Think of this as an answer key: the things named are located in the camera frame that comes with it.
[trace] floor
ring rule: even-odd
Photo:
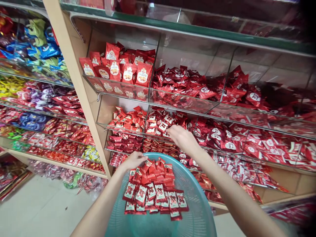
[[[93,203],[85,191],[77,192],[66,189],[60,180],[34,176],[0,204],[1,236],[69,237]],[[230,214],[214,219],[218,237],[245,236]]]

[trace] forearm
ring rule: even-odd
[[[81,219],[71,237],[104,237],[112,209],[120,190],[120,184],[127,172],[119,167],[105,186],[103,192]]]
[[[277,224],[204,150],[193,159],[212,181],[232,217],[247,237],[285,236]]]

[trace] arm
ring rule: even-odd
[[[178,125],[173,125],[168,132],[177,146],[192,157],[206,173],[220,193],[235,222],[247,237],[286,236],[238,183],[198,145],[192,133]]]
[[[127,171],[139,166],[148,156],[134,151],[116,170],[104,190],[83,216],[70,237],[104,237],[111,213]]]

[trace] plastic basket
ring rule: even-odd
[[[172,164],[175,187],[184,190],[189,212],[182,212],[181,221],[171,221],[168,214],[125,215],[126,201],[122,200],[126,190],[129,173],[124,176],[118,198],[105,236],[214,236],[216,229],[207,198],[194,176],[176,159],[156,152],[145,153],[150,160],[159,157]]]

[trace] person's left hand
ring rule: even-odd
[[[148,159],[148,156],[143,156],[143,154],[139,151],[134,151],[130,154],[127,159],[119,166],[124,168],[124,171],[127,172],[131,169],[135,169],[142,162]]]

